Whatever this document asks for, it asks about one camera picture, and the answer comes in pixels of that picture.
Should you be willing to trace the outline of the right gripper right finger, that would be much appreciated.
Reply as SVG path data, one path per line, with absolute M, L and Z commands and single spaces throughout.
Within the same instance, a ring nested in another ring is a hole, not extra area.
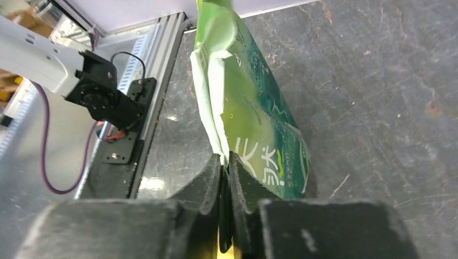
M 236 258 L 418 258 L 400 214 L 367 199 L 280 199 L 231 153 Z

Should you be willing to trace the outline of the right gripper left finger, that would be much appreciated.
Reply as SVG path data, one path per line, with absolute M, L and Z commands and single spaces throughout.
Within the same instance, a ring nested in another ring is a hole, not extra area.
M 216 258 L 220 157 L 168 199 L 55 203 L 35 219 L 17 258 Z

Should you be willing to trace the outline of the green litter bag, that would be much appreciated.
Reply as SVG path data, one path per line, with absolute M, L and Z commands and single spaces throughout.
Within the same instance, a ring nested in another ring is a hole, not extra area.
M 315 197 L 310 153 L 280 87 L 231 1 L 197 1 L 190 55 L 200 119 L 212 150 L 281 198 Z

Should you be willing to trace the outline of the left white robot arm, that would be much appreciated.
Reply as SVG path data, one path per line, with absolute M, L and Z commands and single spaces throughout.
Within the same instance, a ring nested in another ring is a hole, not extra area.
M 5 17 L 1 68 L 87 108 L 94 120 L 118 129 L 130 130 L 142 119 L 143 106 L 117 88 L 117 69 L 109 60 L 55 43 Z

